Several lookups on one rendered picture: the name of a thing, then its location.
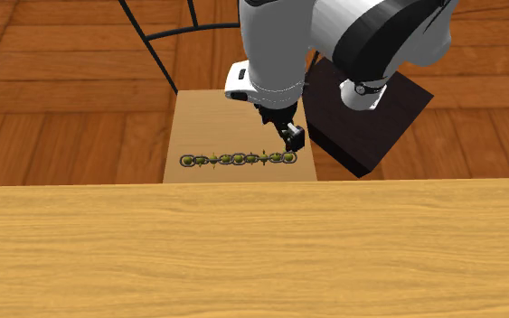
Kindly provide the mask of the light wooden table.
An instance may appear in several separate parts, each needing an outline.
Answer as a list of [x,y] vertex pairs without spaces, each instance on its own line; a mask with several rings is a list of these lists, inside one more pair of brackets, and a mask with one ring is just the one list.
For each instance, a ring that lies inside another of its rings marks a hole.
[[509,179],[0,187],[0,318],[509,318]]

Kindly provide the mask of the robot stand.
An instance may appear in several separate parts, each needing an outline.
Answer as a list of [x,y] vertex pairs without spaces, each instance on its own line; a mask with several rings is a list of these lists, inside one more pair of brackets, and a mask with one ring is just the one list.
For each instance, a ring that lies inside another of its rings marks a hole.
[[310,139],[361,178],[374,170],[434,96],[397,72],[376,109],[356,111],[341,100],[339,85],[345,79],[323,58],[306,75],[302,101]]

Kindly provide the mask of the wooden chair with black frame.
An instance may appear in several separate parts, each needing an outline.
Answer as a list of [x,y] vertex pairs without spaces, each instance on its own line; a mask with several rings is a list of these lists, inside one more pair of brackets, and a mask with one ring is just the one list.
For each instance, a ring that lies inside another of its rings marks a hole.
[[173,92],[165,183],[316,180],[309,145],[273,162],[285,148],[274,126],[224,96],[231,65],[245,57],[238,0],[175,0],[176,24],[162,33],[143,25],[136,0],[118,1]]

